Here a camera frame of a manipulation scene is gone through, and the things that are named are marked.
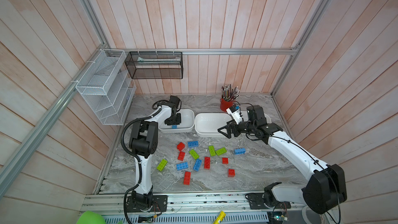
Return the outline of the black mesh wall basket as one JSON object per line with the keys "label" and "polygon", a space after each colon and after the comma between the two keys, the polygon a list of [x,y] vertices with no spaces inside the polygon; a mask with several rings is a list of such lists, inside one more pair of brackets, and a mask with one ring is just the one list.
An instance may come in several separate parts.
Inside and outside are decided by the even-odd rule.
{"label": "black mesh wall basket", "polygon": [[131,51],[124,63],[132,79],[183,79],[181,52]]}

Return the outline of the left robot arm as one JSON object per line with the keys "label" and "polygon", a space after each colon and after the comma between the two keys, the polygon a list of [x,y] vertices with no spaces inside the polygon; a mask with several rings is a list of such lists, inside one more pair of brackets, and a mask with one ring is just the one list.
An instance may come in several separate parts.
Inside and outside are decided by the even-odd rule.
{"label": "left robot arm", "polygon": [[152,209],[153,184],[151,181],[152,155],[158,147],[159,124],[181,123],[181,100],[171,95],[152,105],[153,112],[147,117],[136,118],[125,125],[120,137],[123,150],[135,160],[135,185],[124,194],[124,210],[135,207],[141,211]]}

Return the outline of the pencils bundle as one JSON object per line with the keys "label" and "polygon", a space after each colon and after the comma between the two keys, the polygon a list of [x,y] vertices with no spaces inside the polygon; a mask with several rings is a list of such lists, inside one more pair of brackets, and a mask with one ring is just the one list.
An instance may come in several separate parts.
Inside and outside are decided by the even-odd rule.
{"label": "pencils bundle", "polygon": [[234,102],[239,93],[240,89],[238,86],[233,87],[231,84],[227,84],[221,87],[221,98],[226,102]]}

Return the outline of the red long lego center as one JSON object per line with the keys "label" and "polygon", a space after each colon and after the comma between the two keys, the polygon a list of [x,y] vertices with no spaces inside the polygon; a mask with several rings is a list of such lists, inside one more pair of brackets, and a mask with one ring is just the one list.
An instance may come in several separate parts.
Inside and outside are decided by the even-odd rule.
{"label": "red long lego center", "polygon": [[204,169],[209,170],[210,169],[210,163],[211,163],[210,157],[205,157],[204,158]]}

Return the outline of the blue lego top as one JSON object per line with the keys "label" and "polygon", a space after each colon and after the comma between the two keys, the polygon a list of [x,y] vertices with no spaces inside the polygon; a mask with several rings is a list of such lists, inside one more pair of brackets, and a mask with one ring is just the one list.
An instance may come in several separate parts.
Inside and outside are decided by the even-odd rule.
{"label": "blue lego top", "polygon": [[188,147],[189,148],[195,148],[199,146],[199,142],[198,141],[190,141],[188,142]]}

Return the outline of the left white bin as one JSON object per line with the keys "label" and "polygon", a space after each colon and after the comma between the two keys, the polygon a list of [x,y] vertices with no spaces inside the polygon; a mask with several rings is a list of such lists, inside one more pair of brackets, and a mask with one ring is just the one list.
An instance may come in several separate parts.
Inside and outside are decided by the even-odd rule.
{"label": "left white bin", "polygon": [[159,130],[162,133],[188,133],[194,128],[194,111],[190,109],[182,109],[179,111],[181,114],[181,124],[177,125],[177,129],[172,129],[172,125],[166,125],[161,123],[159,125]]}

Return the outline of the red pencil cup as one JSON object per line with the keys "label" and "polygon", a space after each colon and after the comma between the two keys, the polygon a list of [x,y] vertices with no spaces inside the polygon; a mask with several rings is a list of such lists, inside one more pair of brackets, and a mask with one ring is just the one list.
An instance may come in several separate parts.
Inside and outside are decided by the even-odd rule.
{"label": "red pencil cup", "polygon": [[234,105],[233,101],[226,101],[224,99],[220,99],[220,109],[223,112],[227,112],[227,109]]}

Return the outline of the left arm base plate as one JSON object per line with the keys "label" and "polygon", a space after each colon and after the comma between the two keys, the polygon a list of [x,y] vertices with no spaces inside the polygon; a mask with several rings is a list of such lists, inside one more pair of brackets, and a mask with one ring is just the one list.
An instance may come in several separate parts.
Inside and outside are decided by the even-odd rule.
{"label": "left arm base plate", "polygon": [[125,210],[127,213],[140,213],[140,212],[165,212],[167,210],[168,196],[155,195],[152,197],[152,202],[149,206],[140,203],[133,199],[131,195],[127,196]]}

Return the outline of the green lego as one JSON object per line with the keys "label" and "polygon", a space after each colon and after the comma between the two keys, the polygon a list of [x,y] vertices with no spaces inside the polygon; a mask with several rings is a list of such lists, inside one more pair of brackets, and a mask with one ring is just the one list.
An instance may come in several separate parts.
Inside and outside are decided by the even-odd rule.
{"label": "green lego", "polygon": [[192,156],[192,158],[194,159],[194,160],[197,160],[200,156],[198,155],[198,153],[194,150],[194,149],[191,149],[190,151],[189,151],[189,154]]}
{"label": "green lego", "polygon": [[217,149],[216,150],[216,155],[221,156],[227,152],[227,149],[225,147]]}
{"label": "green lego", "polygon": [[158,166],[157,166],[157,170],[160,171],[160,172],[162,172],[162,171],[164,170],[164,168],[166,167],[167,164],[168,164],[168,161],[165,160],[165,159],[162,159],[162,160],[160,161],[160,163],[158,164]]}
{"label": "green lego", "polygon": [[209,149],[209,154],[211,156],[215,156],[216,155],[216,151],[215,151],[215,149],[214,149],[214,147],[212,145],[208,146],[208,149]]}

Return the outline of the red square lego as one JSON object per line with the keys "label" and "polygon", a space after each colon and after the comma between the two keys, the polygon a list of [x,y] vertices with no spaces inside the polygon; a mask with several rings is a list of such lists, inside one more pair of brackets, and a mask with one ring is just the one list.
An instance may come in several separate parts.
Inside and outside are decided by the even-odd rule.
{"label": "red square lego", "polygon": [[177,145],[177,149],[178,149],[179,151],[182,151],[184,148],[185,148],[185,144],[184,144],[183,142],[180,142],[180,143]]}
{"label": "red square lego", "polygon": [[179,155],[178,155],[178,157],[177,157],[177,160],[178,160],[178,161],[184,161],[184,157],[185,157],[185,152],[180,151],[180,152],[179,152]]}

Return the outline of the red long lego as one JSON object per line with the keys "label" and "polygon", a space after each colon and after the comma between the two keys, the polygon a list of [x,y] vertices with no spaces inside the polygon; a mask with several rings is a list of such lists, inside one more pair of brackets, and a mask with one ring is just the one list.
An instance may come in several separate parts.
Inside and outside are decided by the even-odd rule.
{"label": "red long lego", "polygon": [[190,185],[190,180],[191,180],[191,172],[185,171],[184,178],[183,178],[183,184]]}
{"label": "red long lego", "polygon": [[210,157],[205,157],[204,158],[204,169],[209,170],[210,169],[210,163],[211,163]]}

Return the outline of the aluminium front rail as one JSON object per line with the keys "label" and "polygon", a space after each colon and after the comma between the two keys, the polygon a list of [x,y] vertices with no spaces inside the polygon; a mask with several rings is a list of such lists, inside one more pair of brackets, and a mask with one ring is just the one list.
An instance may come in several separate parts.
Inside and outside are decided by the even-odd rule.
{"label": "aluminium front rail", "polygon": [[[164,214],[251,212],[248,191],[169,192]],[[123,213],[123,194],[88,195],[80,208],[102,215]]]}

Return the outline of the small red lego lower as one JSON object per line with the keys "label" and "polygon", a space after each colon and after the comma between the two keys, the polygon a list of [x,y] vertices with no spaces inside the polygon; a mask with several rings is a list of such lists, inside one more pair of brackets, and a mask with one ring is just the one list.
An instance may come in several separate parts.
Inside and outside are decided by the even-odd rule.
{"label": "small red lego lower", "polygon": [[234,169],[228,169],[228,177],[235,177],[235,170]]}

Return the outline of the yellow tool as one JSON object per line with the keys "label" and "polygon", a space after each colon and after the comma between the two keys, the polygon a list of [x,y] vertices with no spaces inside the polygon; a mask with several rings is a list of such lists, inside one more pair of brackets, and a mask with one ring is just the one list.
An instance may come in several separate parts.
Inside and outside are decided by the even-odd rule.
{"label": "yellow tool", "polygon": [[212,224],[221,224],[225,217],[226,213],[221,211]]}

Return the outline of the middle white bin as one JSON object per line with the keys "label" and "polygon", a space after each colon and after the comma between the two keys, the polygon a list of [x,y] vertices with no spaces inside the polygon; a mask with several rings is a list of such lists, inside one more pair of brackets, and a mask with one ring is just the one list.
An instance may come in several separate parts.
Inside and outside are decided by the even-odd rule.
{"label": "middle white bin", "polygon": [[202,138],[225,138],[218,129],[225,126],[232,118],[226,113],[200,113],[195,117],[195,131]]}

